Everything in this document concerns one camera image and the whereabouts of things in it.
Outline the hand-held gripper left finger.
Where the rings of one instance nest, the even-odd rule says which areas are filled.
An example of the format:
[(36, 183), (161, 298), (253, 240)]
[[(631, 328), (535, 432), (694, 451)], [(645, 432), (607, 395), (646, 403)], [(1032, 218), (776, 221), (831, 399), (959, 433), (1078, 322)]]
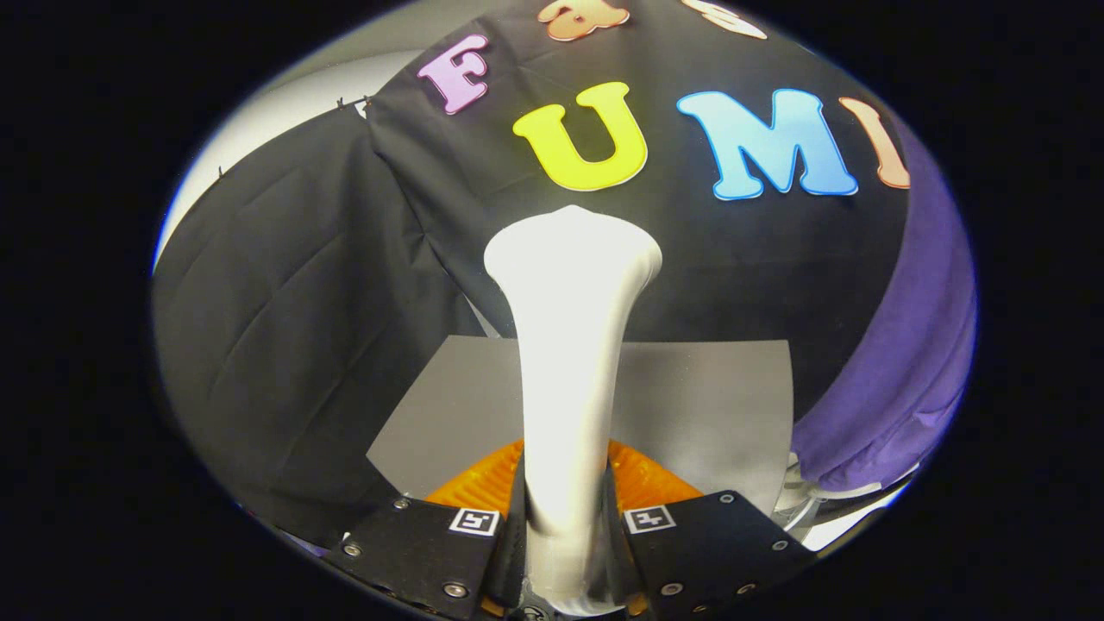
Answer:
[(523, 446), (519, 439), (496, 449), (426, 499), (390, 499), (323, 562), (429, 615), (508, 615), (520, 604), (526, 565)]

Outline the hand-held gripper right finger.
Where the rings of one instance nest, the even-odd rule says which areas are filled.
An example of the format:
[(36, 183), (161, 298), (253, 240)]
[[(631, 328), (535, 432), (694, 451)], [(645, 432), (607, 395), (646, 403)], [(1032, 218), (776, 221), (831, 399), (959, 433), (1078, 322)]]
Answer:
[(718, 618), (779, 586), (817, 554), (740, 492), (699, 492), (638, 449), (611, 441), (612, 490), (627, 555), (620, 618)]

